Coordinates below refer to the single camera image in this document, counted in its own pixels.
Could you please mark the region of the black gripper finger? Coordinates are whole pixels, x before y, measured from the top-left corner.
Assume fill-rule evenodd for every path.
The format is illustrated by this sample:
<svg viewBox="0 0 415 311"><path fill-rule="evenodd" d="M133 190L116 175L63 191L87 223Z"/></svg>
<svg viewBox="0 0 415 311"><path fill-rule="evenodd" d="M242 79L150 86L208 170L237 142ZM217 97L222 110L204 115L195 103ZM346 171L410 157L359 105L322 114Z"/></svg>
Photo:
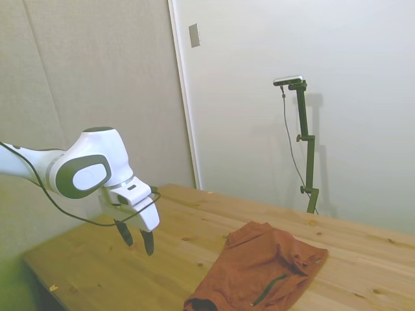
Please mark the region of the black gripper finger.
<svg viewBox="0 0 415 311"><path fill-rule="evenodd" d="M130 230L128 229L128 226L124 222L116 221L116 228L120 233L121 237L123 238L124 242L126 243L126 245L130 247L134 243L134 240L132 238Z"/></svg>
<svg viewBox="0 0 415 311"><path fill-rule="evenodd" d="M145 251L148 256L151 256L154 252L154 234L152 231L140 230L141 236L144 241Z"/></svg>

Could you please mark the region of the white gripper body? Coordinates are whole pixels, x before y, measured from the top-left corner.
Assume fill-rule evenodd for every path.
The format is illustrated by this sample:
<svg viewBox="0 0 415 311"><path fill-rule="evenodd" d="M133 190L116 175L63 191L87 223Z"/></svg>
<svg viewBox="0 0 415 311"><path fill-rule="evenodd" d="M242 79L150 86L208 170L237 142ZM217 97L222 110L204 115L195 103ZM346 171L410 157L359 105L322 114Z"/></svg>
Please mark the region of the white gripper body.
<svg viewBox="0 0 415 311"><path fill-rule="evenodd" d="M150 189L101 189L99 192L99 202L106 215L148 232L160 224L156 198Z"/></svg>

